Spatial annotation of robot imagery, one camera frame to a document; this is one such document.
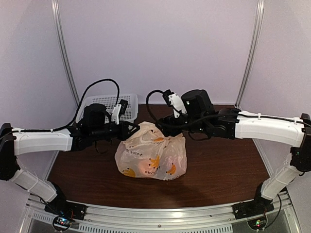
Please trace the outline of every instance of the cable tie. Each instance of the cable tie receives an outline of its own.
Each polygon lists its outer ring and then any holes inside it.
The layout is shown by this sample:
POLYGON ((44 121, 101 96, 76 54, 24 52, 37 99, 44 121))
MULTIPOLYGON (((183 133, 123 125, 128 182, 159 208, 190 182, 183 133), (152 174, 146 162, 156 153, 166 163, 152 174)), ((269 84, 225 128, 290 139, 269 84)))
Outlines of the cable tie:
POLYGON ((35 184, 34 184, 33 186, 31 186, 31 187, 27 190, 27 192, 30 192, 30 191, 39 183, 39 178, 38 178, 38 176, 37 176, 36 173, 35 173, 35 177, 37 178, 37 181, 35 182, 35 184))

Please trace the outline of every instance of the metal frame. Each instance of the metal frame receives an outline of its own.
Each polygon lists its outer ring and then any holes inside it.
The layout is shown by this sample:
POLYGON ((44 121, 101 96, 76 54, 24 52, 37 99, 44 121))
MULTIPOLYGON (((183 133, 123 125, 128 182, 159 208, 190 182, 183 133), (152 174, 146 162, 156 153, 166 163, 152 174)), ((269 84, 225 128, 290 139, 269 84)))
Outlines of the metal frame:
POLYGON ((252 69, 252 65, 254 62, 255 52, 256 52, 258 42, 259 42, 259 36, 260 36, 260 31, 261 31, 261 26, 262 26, 262 21, 263 21, 263 15, 264 15, 264 0, 258 0, 251 47, 250 47, 248 58, 247 58, 247 63, 246 63, 245 71, 244 71, 242 84, 240 87, 240 91, 238 94, 237 101, 235 103, 235 106, 237 106, 237 107, 239 107, 241 104, 242 98, 243 98, 244 93, 245 93, 246 85, 247 85, 247 82, 249 79, 249 75, 250 75, 250 72, 252 69))
POLYGON ((75 101, 75 104, 78 107, 80 100, 79 100, 77 88, 73 80, 72 71, 70 68, 69 59, 67 55, 67 50, 66 50, 66 45, 65 45, 64 35, 63 35, 63 29, 62 29, 60 14, 59 14, 59 8, 58 8, 58 0, 52 0, 52 12, 53 12, 55 25, 56 25, 56 33, 57 33, 59 48, 61 52, 61 57, 63 60, 63 64, 64 64, 66 76, 67 76, 67 81, 68 81, 73 99, 75 101))
MULTIPOLYGON (((301 233, 292 201, 287 192, 280 193, 282 209, 292 233, 301 233)), ((246 221, 246 218, 235 220, 232 204, 209 207, 178 208, 178 209, 128 209, 107 206, 88 205, 84 221, 77 220, 72 226, 78 232, 205 232, 208 229, 222 229, 232 232, 231 224, 246 221)), ((279 201, 273 202, 277 212, 279 201)), ((44 205, 39 198, 30 195, 25 209, 20 233, 27 233, 32 219, 48 224, 54 215, 44 212, 44 205)))

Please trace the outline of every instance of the black cable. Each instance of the black cable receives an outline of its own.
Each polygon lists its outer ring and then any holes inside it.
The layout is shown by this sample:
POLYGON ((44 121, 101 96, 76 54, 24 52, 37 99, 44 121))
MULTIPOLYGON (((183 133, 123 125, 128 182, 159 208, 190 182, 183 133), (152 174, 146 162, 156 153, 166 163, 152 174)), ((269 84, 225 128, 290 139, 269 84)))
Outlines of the black cable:
POLYGON ((164 127, 167 127, 167 128, 171 128, 171 129, 182 129, 182 128, 186 128, 186 127, 190 127, 191 125, 194 125, 200 121, 203 121, 205 119, 212 119, 212 118, 218 118, 218 117, 234 117, 234 116, 237 116, 238 114, 214 114, 214 115, 207 115, 207 116, 204 116, 200 119, 197 119, 191 123, 187 123, 187 124, 183 124, 183 125, 170 125, 170 124, 165 124, 165 123, 162 123, 162 122, 159 122, 159 120, 155 117, 155 115, 151 112, 151 109, 149 107, 149 98, 152 94, 154 93, 161 93, 163 94, 163 91, 161 90, 154 90, 152 92, 150 92, 147 97, 146 97, 146 108, 147 108, 147 111, 149 113, 149 115, 151 116, 151 118, 159 125, 161 126, 164 126, 164 127))
MULTIPOLYGON (((105 82, 105 81, 113 82, 113 83, 116 85, 116 87, 117 87, 117 100, 116 100, 116 105, 117 105, 117 104, 118 104, 118 101, 119 101, 119 96, 120 96, 120 87, 119 87, 119 85, 117 84, 117 82, 114 81, 113 79, 100 79, 100 80, 97 80, 96 82, 93 82, 92 84, 90 84, 90 85, 85 89, 85 91, 84 91, 84 93, 83 93, 83 95, 82 95, 82 97, 81 97, 81 100, 80 100, 80 102, 79 102, 79 105, 78 105, 78 108, 77 108, 77 110, 76 110, 76 113, 74 114, 73 119, 72 119, 67 125, 64 125, 64 126, 59 127, 59 128, 52 129, 52 131, 60 131, 60 130, 63 130, 63 129, 65 129, 65 128, 67 128, 68 126, 70 126, 70 125, 75 121, 75 119, 76 119, 77 116, 78 116, 78 112, 79 112, 79 110, 80 110, 80 108, 81 108, 83 99, 84 99, 84 97, 85 97, 87 91, 88 91, 92 86, 94 86, 94 85, 96 85, 96 84, 98 84, 98 83, 101 83, 101 82, 105 82)), ((27 133, 27 132, 28 132, 28 133, 33 133, 33 132, 51 132, 51 129, 36 129, 36 130, 32 130, 32 129, 31 129, 31 130, 21 130, 21 132, 23 132, 23 133, 27 133)))
POLYGON ((279 216, 279 214, 280 214, 280 212, 281 212, 281 210, 282 210, 282 200, 281 200, 281 197, 280 197, 279 194, 277 195, 277 197, 278 197, 278 199, 279 199, 279 201, 280 201, 280 208, 279 208, 279 210, 278 210, 278 212, 277 212, 276 217, 273 219, 273 221, 272 221, 268 226, 265 226, 264 229, 267 229, 268 227, 270 227, 270 226, 276 221, 277 217, 279 216))
POLYGON ((310 124, 306 123, 306 122, 303 122, 303 121, 294 121, 292 119, 287 119, 287 118, 283 118, 283 117, 278 117, 278 116, 259 116, 259 115, 256 115, 256 116, 249 116, 249 115, 244 115, 244 114, 238 114, 239 116, 242 116, 242 117, 246 117, 246 118, 268 118, 268 119, 275 119, 275 120, 284 120, 284 121, 288 121, 288 122, 294 122, 294 123, 299 123, 299 124, 303 124, 305 126, 308 126, 308 127, 311 127, 310 124))
POLYGON ((18 133, 18 130, 13 130, 13 131, 10 131, 8 133, 6 133, 5 135, 3 135, 2 137, 0 137, 0 141, 7 135, 11 134, 11 133, 18 133))
POLYGON ((155 117, 155 115, 151 112, 151 109, 149 107, 149 98, 152 94, 154 93, 161 93, 163 94, 163 91, 161 90, 153 90, 152 92, 150 92, 147 97, 146 97, 146 108, 147 108, 147 111, 149 113, 149 115, 151 116, 151 118, 156 122, 156 123, 159 123, 158 119, 155 117))

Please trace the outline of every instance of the banana print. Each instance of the banana print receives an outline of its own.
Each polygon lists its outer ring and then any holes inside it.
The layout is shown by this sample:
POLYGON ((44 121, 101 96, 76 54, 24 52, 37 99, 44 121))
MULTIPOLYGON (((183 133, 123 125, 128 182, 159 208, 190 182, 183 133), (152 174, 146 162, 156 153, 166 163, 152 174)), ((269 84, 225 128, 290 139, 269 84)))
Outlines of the banana print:
POLYGON ((127 170, 122 171, 125 176, 136 177, 136 174, 133 169, 128 168, 127 170))
POLYGON ((176 172, 176 166, 174 163, 172 163, 172 167, 170 170, 168 170, 166 173, 169 173, 170 175, 173 175, 176 172))
POLYGON ((153 166, 153 168, 158 169, 159 168, 159 164, 160 164, 160 156, 158 155, 156 159, 149 159, 151 161, 151 163, 149 164, 149 166, 153 166))
POLYGON ((163 137, 158 137, 157 139, 154 139, 154 142, 160 142, 160 141, 163 141, 164 138, 163 137))

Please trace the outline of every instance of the vertical metal pole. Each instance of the vertical metal pole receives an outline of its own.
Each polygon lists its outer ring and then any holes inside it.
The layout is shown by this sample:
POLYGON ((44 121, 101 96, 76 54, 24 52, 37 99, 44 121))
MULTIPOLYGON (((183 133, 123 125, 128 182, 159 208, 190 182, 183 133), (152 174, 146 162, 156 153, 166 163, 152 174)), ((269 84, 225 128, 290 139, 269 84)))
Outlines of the vertical metal pole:
POLYGON ((254 62, 255 52, 256 52, 257 45, 258 45, 262 21, 263 21, 263 14, 264 14, 264 0, 258 0, 252 43, 251 43, 251 47, 250 47, 248 58, 247 58, 247 63, 246 63, 245 71, 244 71, 242 84, 241 84, 238 98, 235 104, 235 106, 237 107, 239 107, 241 104, 242 98, 245 93, 246 85, 249 79, 249 75, 252 69, 252 65, 254 62))
POLYGON ((53 17, 56 25, 56 33, 57 33, 57 38, 58 38, 58 43, 59 43, 59 48, 67 76, 67 81, 73 96, 73 99, 75 101, 76 106, 78 107, 79 105, 79 96, 77 92, 77 88, 75 86, 69 60, 68 60, 68 55, 67 55, 67 50, 66 50, 66 45, 65 45, 65 40, 64 40, 64 35, 63 35, 63 30, 62 30, 62 24, 60 20, 60 14, 59 14, 59 9, 58 9, 58 0, 52 0, 52 11, 53 11, 53 17))

